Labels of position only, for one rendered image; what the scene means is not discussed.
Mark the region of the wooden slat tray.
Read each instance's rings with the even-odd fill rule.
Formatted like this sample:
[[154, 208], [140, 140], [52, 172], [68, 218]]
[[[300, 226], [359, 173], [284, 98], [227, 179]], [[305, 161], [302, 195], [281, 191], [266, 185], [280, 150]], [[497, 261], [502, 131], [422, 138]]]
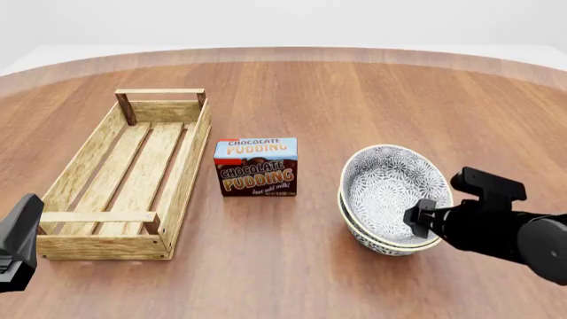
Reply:
[[194, 100], [116, 103], [43, 196], [46, 260], [170, 260], [212, 127]]

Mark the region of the chocolate pudding box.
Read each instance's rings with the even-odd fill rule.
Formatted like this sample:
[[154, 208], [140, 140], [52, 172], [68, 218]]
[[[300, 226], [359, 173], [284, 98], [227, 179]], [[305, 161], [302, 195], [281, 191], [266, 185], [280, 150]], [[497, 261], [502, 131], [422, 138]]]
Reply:
[[218, 140], [214, 165], [222, 196], [296, 196], [298, 140], [295, 137]]

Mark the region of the patterned grey white bowl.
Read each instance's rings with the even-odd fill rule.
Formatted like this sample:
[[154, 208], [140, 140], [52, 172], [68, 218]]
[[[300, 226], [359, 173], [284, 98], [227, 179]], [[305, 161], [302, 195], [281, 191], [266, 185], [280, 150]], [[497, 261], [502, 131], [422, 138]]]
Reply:
[[368, 249], [370, 249], [373, 252], [377, 252], [387, 256], [395, 256], [395, 257], [408, 256], [411, 254], [415, 254], [417, 252], [425, 251], [427, 249], [432, 249], [434, 246], [436, 246], [441, 242], [441, 238], [438, 237], [431, 244], [425, 246], [418, 246], [416, 248], [402, 248], [402, 247], [396, 247], [396, 246], [390, 246], [388, 244], [384, 244], [380, 241], [375, 240], [371, 236], [366, 235], [361, 230], [355, 228], [353, 221], [351, 220], [348, 212], [346, 211], [346, 206], [343, 203], [343, 199], [341, 197], [340, 191], [337, 192], [337, 202], [338, 202], [339, 212], [343, 217], [343, 220], [346, 223], [346, 227], [348, 228], [350, 233], [352, 233], [352, 235], [360, 244], [366, 246]]
[[423, 198], [437, 208], [454, 204], [446, 178], [428, 159], [398, 145], [371, 145], [346, 162], [340, 192], [354, 225], [374, 239], [391, 246], [414, 249], [436, 244], [429, 233], [415, 236], [403, 221], [407, 209]]

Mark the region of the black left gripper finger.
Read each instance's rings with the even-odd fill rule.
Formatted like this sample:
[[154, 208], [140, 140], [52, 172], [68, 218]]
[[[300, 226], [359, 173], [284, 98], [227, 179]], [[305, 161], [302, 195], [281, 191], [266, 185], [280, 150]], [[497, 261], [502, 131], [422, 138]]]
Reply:
[[37, 267], [36, 236], [44, 203], [28, 193], [0, 222], [0, 256]]

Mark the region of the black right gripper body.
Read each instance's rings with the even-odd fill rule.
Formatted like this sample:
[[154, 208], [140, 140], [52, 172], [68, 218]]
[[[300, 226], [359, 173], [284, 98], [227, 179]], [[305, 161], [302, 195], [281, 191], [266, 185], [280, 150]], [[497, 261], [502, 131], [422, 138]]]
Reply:
[[403, 221], [409, 226], [414, 236], [427, 238], [430, 232], [437, 236], [442, 235], [444, 209], [437, 209], [436, 205], [436, 201], [422, 198], [415, 206], [406, 210]]

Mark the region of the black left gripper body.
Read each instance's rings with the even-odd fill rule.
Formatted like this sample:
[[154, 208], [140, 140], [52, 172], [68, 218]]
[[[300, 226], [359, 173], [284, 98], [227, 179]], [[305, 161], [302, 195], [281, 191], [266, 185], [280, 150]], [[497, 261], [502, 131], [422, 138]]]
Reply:
[[12, 256], [0, 249], [0, 293], [25, 291], [36, 267], [34, 254], [29, 257]]

